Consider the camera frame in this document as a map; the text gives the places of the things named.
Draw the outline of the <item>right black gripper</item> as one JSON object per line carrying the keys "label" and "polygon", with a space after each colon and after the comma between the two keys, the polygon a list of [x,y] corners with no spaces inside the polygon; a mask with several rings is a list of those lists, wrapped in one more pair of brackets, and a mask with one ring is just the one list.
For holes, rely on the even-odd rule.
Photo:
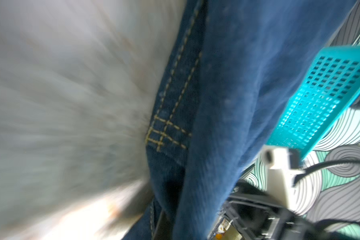
{"label": "right black gripper", "polygon": [[317,240],[313,225],[244,180],[223,204],[243,240]]}

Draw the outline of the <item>dark blue denim skirt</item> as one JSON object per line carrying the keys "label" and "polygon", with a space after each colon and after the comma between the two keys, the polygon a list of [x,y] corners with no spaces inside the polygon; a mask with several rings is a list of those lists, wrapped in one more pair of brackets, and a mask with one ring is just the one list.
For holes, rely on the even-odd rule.
{"label": "dark blue denim skirt", "polygon": [[146,135],[154,199],[126,233],[205,240],[355,1],[188,1]]}

